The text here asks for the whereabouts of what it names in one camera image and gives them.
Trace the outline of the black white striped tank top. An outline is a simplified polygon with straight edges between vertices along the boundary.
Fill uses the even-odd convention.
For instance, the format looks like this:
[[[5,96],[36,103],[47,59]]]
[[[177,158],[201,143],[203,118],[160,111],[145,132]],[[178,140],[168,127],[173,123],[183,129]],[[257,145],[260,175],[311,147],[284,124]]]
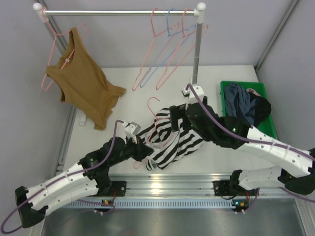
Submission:
[[[161,109],[155,116],[153,123],[138,133],[138,137],[148,147],[153,149],[145,159],[146,169],[163,170],[170,164],[196,152],[204,140],[193,130],[184,130],[183,122],[178,121],[179,131],[172,131],[170,111]]]

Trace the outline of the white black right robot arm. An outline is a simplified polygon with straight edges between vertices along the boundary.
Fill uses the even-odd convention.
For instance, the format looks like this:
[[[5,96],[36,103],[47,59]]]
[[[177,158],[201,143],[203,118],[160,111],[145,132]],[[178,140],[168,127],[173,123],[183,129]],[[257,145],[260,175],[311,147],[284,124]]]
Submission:
[[[185,131],[196,132],[202,140],[221,148],[247,152],[273,164],[260,170],[235,170],[219,193],[241,195],[246,190],[279,187],[295,194],[315,190],[315,151],[299,150],[261,132],[238,117],[218,116],[209,105],[194,103],[171,106],[172,130],[182,120]]]

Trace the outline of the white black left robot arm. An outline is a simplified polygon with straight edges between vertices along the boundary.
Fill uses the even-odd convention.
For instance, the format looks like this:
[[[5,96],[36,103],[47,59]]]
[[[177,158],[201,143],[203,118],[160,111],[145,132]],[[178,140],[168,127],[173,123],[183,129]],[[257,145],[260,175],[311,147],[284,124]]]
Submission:
[[[63,173],[37,186],[15,190],[22,228],[40,223],[53,211],[88,196],[105,196],[113,191],[109,170],[130,158],[142,161],[153,149],[141,140],[116,137],[86,154]]]

